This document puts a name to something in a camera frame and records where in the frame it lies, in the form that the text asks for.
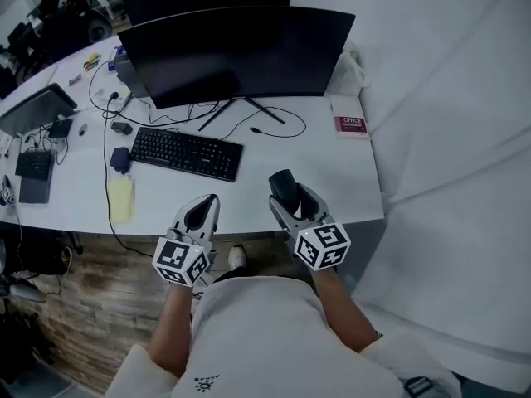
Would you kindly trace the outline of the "large black computer monitor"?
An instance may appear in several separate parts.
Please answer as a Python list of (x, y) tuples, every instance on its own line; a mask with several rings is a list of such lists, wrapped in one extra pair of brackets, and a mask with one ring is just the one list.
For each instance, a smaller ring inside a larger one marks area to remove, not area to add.
[(119, 40), (159, 109), (322, 96), (355, 19), (311, 7), (224, 7), (144, 22)]

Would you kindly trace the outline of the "another hand-held gripper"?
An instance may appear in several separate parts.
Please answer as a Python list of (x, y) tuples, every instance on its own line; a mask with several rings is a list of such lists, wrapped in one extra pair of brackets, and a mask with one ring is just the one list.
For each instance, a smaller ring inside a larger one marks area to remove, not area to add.
[(13, 191), (12, 184), (7, 175), (2, 178), (2, 186), (0, 187), (0, 206), (16, 207), (16, 195)]

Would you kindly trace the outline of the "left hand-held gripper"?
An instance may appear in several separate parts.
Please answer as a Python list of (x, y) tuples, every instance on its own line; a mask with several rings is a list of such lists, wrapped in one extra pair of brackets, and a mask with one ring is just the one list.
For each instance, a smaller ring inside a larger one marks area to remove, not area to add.
[(212, 236), (220, 210), (216, 194), (198, 197), (178, 210), (166, 236), (158, 239), (152, 259), (162, 279), (191, 288), (210, 270), (217, 254)]

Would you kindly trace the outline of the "small black box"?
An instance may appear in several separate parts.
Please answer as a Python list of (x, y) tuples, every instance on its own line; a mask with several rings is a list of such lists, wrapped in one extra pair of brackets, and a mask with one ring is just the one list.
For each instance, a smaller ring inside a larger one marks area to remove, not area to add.
[(69, 136), (72, 123), (72, 119), (57, 120), (48, 129), (48, 137), (50, 139), (67, 138)]

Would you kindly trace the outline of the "person's white shirt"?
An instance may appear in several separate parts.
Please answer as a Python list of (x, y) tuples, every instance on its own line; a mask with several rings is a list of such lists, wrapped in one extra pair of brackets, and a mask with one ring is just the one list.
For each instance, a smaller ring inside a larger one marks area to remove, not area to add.
[(406, 333), (360, 353), (329, 327), (319, 296), (297, 279), (224, 279), (191, 309), (180, 378), (132, 346), (105, 398), (461, 398), (457, 378)]

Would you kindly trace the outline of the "black box on desk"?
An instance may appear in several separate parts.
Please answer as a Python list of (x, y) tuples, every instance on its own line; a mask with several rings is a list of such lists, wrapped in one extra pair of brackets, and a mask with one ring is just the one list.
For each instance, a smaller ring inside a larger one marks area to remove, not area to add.
[(20, 153), (15, 174), (19, 177), (47, 181), (51, 175), (53, 163), (54, 158), (51, 152)]

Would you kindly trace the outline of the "person's white shoe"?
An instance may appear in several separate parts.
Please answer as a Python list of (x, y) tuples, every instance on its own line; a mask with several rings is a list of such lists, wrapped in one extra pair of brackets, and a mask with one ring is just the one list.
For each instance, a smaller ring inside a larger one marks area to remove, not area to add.
[(242, 245), (233, 246), (227, 256), (227, 262), (232, 270), (245, 268), (247, 266), (246, 251)]

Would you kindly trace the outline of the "white plastic bag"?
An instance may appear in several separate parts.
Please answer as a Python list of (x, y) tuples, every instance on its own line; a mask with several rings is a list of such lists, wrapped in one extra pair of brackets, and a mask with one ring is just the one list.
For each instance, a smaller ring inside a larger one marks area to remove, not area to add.
[(331, 95), (346, 95), (358, 98), (370, 80), (360, 65), (360, 54), (353, 41), (347, 40), (327, 87)]

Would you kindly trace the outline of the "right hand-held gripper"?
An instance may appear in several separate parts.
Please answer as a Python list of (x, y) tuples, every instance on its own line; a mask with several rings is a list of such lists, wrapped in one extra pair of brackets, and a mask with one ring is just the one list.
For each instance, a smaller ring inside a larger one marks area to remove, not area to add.
[(274, 218), (290, 236), (292, 255), (313, 271), (341, 264), (351, 245), (346, 230), (330, 215), (320, 195), (304, 184), (296, 187), (295, 215), (276, 197), (269, 197)]

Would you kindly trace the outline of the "person's right forearm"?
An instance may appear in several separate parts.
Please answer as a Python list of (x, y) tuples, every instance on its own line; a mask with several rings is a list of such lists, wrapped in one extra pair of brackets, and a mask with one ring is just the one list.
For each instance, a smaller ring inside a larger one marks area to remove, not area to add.
[(333, 269), (311, 273), (329, 327), (349, 349), (360, 353), (378, 340), (378, 333), (365, 317)]

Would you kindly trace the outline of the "blue and white box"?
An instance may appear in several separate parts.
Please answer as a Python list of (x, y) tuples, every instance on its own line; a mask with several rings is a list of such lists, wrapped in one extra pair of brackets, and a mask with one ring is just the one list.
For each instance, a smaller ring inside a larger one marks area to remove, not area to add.
[(108, 72), (115, 71), (115, 65), (118, 59), (125, 54), (124, 47), (122, 45), (115, 46), (110, 53), (109, 61), (107, 64)]

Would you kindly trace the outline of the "dark blue pouch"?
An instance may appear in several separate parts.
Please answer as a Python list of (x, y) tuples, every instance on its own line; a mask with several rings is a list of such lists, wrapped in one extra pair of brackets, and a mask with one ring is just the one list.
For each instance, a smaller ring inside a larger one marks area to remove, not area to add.
[(128, 174), (130, 170), (130, 155), (126, 147), (115, 148), (111, 154), (110, 166), (122, 175)]

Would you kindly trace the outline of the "person's left forearm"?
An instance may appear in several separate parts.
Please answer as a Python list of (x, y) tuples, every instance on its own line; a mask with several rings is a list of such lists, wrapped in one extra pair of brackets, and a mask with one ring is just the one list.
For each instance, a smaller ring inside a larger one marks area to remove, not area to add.
[(180, 378), (186, 371), (191, 346), (192, 288), (172, 284), (148, 347), (151, 360)]

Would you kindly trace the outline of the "small black computer monitor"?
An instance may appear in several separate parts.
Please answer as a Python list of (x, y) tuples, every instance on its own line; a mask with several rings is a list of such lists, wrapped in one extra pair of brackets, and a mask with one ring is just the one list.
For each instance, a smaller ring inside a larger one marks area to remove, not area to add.
[(72, 116), (78, 105), (57, 84), (52, 83), (16, 104), (0, 117), (0, 131), (16, 137), (53, 123), (59, 116)]

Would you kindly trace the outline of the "black office chair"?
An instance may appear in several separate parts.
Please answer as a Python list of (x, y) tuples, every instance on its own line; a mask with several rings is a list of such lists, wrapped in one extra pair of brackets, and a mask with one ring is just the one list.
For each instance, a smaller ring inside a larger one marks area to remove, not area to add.
[(17, 59), (15, 76), (29, 70), (40, 69), (46, 59), (41, 38), (34, 32), (32, 24), (20, 22), (8, 36), (8, 52)]
[(46, 54), (58, 62), (96, 42), (111, 37), (112, 25), (99, 11), (73, 13), (62, 8), (42, 23), (41, 39)]

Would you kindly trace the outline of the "yellow notepad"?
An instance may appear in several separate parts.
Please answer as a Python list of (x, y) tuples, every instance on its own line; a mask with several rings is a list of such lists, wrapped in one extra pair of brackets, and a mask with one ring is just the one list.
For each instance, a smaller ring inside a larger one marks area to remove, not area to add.
[(110, 219), (113, 223), (132, 220), (135, 211), (134, 181), (130, 177), (111, 179), (107, 184)]

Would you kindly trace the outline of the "black keyboard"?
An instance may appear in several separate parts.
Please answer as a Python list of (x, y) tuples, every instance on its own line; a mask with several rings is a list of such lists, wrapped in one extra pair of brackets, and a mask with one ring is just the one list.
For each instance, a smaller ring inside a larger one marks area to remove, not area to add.
[(237, 143), (141, 127), (129, 158), (134, 162), (234, 182), (243, 150)]

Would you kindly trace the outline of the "black mouse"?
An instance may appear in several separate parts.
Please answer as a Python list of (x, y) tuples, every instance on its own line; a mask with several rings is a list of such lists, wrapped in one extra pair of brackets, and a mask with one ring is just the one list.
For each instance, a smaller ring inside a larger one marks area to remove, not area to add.
[(269, 177), (272, 196), (294, 215), (300, 205), (298, 185), (291, 170), (284, 169)]

